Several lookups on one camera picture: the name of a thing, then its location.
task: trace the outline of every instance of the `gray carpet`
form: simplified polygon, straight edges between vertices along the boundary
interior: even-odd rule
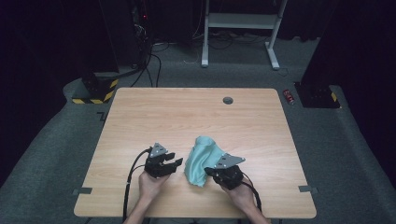
[[[308,109],[299,102],[293,82],[301,80],[317,43],[277,40],[279,71],[272,70],[262,42],[209,49],[207,68],[200,66],[201,47],[159,45],[154,48],[163,66],[159,86],[273,88],[280,96],[291,90],[296,104],[281,98],[282,105],[308,184],[318,189],[313,194],[318,215],[283,223],[396,223],[395,190],[362,137],[341,88],[331,86],[340,109]],[[158,65],[152,58],[148,66],[154,83]],[[118,88],[130,86],[136,78],[122,77]],[[111,102],[74,105],[70,99],[78,83],[64,87],[68,103],[37,135],[0,189],[1,224],[87,220],[74,215],[77,196],[72,192],[82,186],[103,128],[97,112],[107,112]],[[135,86],[149,87],[148,74]],[[121,223],[121,218],[95,217],[89,223]]]

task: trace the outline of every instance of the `wire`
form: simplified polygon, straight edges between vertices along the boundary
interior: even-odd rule
[[[253,186],[253,182],[251,182],[251,179],[248,177],[248,175],[243,173],[243,172],[242,172],[242,175],[244,175],[248,179],[248,181],[250,182],[251,187],[254,187]]]
[[[140,72],[139,76],[137,77],[137,79],[134,81],[134,83],[131,85],[131,87],[134,86],[134,84],[136,84],[136,82],[139,80],[139,78],[142,76],[142,74],[145,72],[146,67],[147,67],[148,63],[146,63],[145,61],[145,67],[142,69],[142,71]]]
[[[197,34],[199,27],[201,25],[201,19],[202,19],[202,12],[204,11],[204,0],[201,0],[201,13],[199,15],[199,22],[197,25],[197,29],[195,30],[194,34],[192,35],[192,38],[194,38],[194,36]]]
[[[161,51],[164,51],[164,50],[166,50],[166,49],[169,49],[169,47],[171,46],[171,44],[169,43],[169,41],[166,41],[166,43],[156,43],[156,44],[154,44],[153,46],[160,46],[160,45],[164,45],[164,44],[166,44],[166,48],[164,48],[164,49],[159,49],[159,50],[154,50],[154,51],[152,51],[152,52],[154,52],[154,53],[156,53],[156,52],[161,52]]]
[[[150,86],[152,87],[151,73],[149,72],[149,69],[148,69],[148,68],[146,68],[146,71],[148,72],[149,83],[150,83]]]
[[[158,81],[160,80],[161,67],[163,66],[163,64],[161,63],[160,57],[158,57],[157,55],[155,55],[155,54],[150,54],[150,56],[152,56],[152,57],[158,59],[158,62],[160,63],[160,67],[158,68],[158,73],[157,73],[157,81],[156,81],[156,83],[155,83],[155,87],[158,87]]]
[[[223,48],[218,48],[218,47],[214,47],[214,46],[212,46],[212,45],[210,45],[210,44],[208,44],[208,46],[210,47],[210,48],[212,48],[212,49],[227,49],[227,48],[229,48],[232,44],[233,44],[233,37],[232,36],[230,36],[230,35],[226,35],[226,36],[228,36],[229,38],[228,39],[221,39],[221,38],[216,38],[218,41],[230,41],[230,43],[227,45],[227,46],[225,46],[225,47],[223,47]]]
[[[148,149],[145,149],[142,152],[140,152],[140,154],[136,157],[136,159],[134,159],[134,164],[132,165],[131,170],[129,171],[128,178],[127,178],[127,181],[126,181],[126,187],[125,187],[124,205],[123,205],[123,211],[122,211],[122,222],[124,222],[125,219],[126,219],[126,212],[127,212],[127,208],[128,208],[129,189],[131,187],[132,173],[135,170],[134,167],[136,166],[136,163],[140,159],[140,157],[143,154],[145,154],[145,153],[150,153],[151,150],[152,150],[152,147],[150,147]]]
[[[251,189],[251,191],[253,191],[254,197],[256,197],[257,208],[259,208],[259,210],[262,211],[262,200],[260,199],[259,192],[257,192],[257,190],[254,189],[252,185],[249,185],[246,182],[242,181],[242,184],[248,186]]]
[[[84,224],[88,224],[91,220],[92,220],[92,218],[89,217],[89,218],[84,222]]]

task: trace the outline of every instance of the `metal stand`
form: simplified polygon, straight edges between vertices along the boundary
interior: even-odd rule
[[[268,29],[273,30],[270,42],[265,43],[265,48],[270,57],[271,65],[274,70],[279,69],[274,53],[276,35],[282,22],[283,12],[285,11],[288,0],[283,0],[277,15],[258,15],[258,14],[233,14],[233,13],[209,13],[209,1],[206,0],[205,9],[205,34],[202,50],[202,67],[209,66],[208,36],[209,27],[222,28],[248,28],[248,29]]]
[[[270,40],[270,42],[265,42],[265,48],[267,49],[268,56],[270,57],[271,65],[272,65],[274,70],[279,70],[279,68],[280,68],[279,63],[277,62],[277,58],[275,56],[274,44],[275,44],[277,32],[279,31],[280,23],[282,22],[283,13],[285,12],[285,8],[286,8],[286,4],[287,3],[288,3],[288,0],[283,0],[282,1],[282,4],[280,5],[280,10],[277,13],[276,22],[275,22],[275,25],[274,25],[274,30],[273,30],[273,32],[271,34],[271,40]]]

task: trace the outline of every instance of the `table top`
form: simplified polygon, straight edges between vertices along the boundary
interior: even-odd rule
[[[232,97],[233,103],[223,103]],[[252,180],[269,218],[311,218],[316,215],[289,125],[272,89],[120,88],[92,157],[75,214],[80,217],[122,217],[128,173],[137,155],[156,142],[184,158],[148,217],[244,217],[212,177],[203,188],[186,179],[184,162],[195,139],[205,135],[233,156]],[[147,154],[137,163],[144,164]],[[138,176],[132,177],[128,211],[138,198]]]

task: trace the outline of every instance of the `black cable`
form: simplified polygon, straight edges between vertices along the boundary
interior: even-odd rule
[[[169,49],[169,47],[171,46],[171,44],[169,43],[169,41],[166,41],[166,43],[167,43],[166,48],[164,48],[164,49],[157,49],[157,50],[154,50],[154,51],[152,51],[152,52],[156,53],[156,52],[161,52],[161,51],[164,51],[164,50],[166,50],[166,49]]]
[[[136,82],[139,80],[139,78],[140,78],[140,77],[142,76],[142,74],[145,72],[147,63],[144,62],[144,64],[145,64],[144,68],[142,69],[142,71],[140,72],[139,76],[138,76],[137,79],[134,81],[134,83],[132,83],[131,87],[133,87],[134,84],[136,84]]]
[[[157,81],[156,81],[156,83],[155,83],[155,87],[158,87],[158,80],[160,80],[160,73],[161,73],[162,63],[161,63],[160,57],[158,57],[157,55],[151,54],[151,56],[157,58],[157,59],[158,59],[158,62],[160,63],[160,67],[158,68],[158,73],[157,73]]]
[[[125,219],[126,219],[126,213],[127,213],[127,208],[128,208],[129,189],[130,189],[130,187],[131,187],[132,173],[133,173],[134,170],[135,170],[134,167],[136,166],[136,163],[137,163],[137,161],[140,159],[140,157],[141,157],[143,154],[145,154],[146,152],[147,152],[147,153],[150,153],[151,150],[152,150],[152,147],[150,147],[150,148],[148,148],[148,149],[145,149],[145,150],[143,150],[142,152],[140,152],[140,154],[136,157],[136,159],[134,159],[134,164],[132,165],[131,170],[129,171],[128,179],[127,179],[127,181],[126,181],[126,187],[125,187],[124,205],[123,205],[123,211],[122,211],[122,222],[124,222]]]
[[[259,208],[259,210],[262,212],[262,200],[260,200],[259,192],[257,192],[256,189],[254,189],[251,185],[249,185],[246,182],[242,181],[242,184],[248,186],[251,189],[251,191],[253,191],[254,197],[256,197],[257,208]]]
[[[148,72],[149,84],[150,84],[151,87],[153,87],[153,86],[152,86],[151,73],[149,72],[149,69],[148,69],[148,68],[146,68],[146,71]]]
[[[217,48],[217,47],[214,47],[214,46],[212,46],[212,45],[210,45],[210,44],[207,44],[210,48],[212,48],[212,49],[227,49],[227,48],[229,48],[232,44],[233,44],[233,37],[232,36],[230,36],[230,35],[227,35],[229,38],[228,39],[220,39],[220,38],[216,38],[218,41],[230,41],[230,43],[227,45],[227,46],[225,46],[225,47],[223,47],[223,48]]]
[[[89,217],[89,218],[84,222],[84,224],[88,224],[91,220],[92,220],[92,218]]]
[[[245,173],[243,173],[242,172],[242,175],[244,175],[247,179],[248,179],[248,181],[250,182],[250,185],[251,185],[251,187],[253,187],[254,188],[254,186],[253,186],[253,182],[251,182],[251,179],[248,177],[248,175],[247,174],[245,174]]]

